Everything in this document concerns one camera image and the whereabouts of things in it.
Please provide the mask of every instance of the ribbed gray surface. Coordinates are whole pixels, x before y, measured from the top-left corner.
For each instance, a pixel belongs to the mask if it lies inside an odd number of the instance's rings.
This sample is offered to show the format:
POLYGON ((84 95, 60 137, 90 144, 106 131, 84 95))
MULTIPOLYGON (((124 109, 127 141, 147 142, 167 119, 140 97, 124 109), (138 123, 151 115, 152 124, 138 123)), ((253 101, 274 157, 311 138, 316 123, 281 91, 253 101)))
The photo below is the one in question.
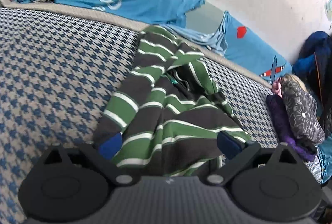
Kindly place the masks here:
MULTIPOLYGON (((28 220, 26 224, 40 224, 28 220)), ((144 177, 118 188, 108 203, 75 224, 272 224, 238 209, 225 190, 202 184, 196 177, 144 177)), ((292 223, 314 224, 309 218, 292 223)))

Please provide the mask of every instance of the bed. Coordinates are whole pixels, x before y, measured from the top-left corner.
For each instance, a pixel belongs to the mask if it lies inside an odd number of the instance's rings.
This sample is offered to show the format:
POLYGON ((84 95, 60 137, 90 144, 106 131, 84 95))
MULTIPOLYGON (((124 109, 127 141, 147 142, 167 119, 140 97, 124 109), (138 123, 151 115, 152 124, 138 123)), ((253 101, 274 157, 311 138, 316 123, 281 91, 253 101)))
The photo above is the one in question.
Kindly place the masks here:
MULTIPOLYGON (((0 8, 0 223, 22 223, 17 193, 48 145, 92 139, 111 93, 131 69, 144 24, 52 3, 0 8)), ((278 144, 259 77, 207 52, 203 59, 244 129, 263 147, 278 144)), ((306 163, 321 180, 318 158, 306 163)))

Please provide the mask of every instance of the round black disc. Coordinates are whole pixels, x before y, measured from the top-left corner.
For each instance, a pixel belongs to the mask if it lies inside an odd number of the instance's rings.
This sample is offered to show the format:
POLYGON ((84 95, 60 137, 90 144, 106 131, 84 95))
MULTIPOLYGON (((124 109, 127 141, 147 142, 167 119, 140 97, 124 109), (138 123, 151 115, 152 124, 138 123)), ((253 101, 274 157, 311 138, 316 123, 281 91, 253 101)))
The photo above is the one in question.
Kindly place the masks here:
POLYGON ((248 213, 277 222, 304 218, 321 200, 320 187, 313 176, 302 176, 302 170, 292 164, 244 171, 235 177, 231 192, 248 213))
POLYGON ((27 216, 44 221, 82 219, 102 207, 108 195, 100 174, 73 165, 45 165, 32 171, 19 190, 27 216))

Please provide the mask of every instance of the pink fabric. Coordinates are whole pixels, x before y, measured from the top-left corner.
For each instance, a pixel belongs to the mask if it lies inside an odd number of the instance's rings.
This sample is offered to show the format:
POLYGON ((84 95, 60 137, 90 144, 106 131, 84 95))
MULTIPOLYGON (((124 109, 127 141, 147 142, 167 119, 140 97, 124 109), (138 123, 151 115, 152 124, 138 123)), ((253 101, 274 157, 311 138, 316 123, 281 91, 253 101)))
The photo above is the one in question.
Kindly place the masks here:
POLYGON ((281 78, 278 78, 272 83, 272 92, 275 93, 276 95, 280 96, 281 98, 283 98, 283 96, 281 95, 280 81, 281 81, 281 78))

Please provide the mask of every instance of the mattress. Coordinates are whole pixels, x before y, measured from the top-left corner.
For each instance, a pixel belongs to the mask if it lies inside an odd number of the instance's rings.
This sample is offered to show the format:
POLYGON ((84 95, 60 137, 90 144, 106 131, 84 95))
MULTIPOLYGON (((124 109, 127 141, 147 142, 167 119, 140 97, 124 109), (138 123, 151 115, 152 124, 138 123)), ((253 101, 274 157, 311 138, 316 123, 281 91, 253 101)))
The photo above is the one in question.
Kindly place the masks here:
MULTIPOLYGON (((0 8, 0 222, 22 223, 17 192, 55 142, 92 139, 101 111, 131 68, 137 32, 53 14, 0 8)), ((263 85, 203 59, 245 130, 264 147, 278 144, 263 85)), ((307 164, 317 181, 318 159, 307 164)))

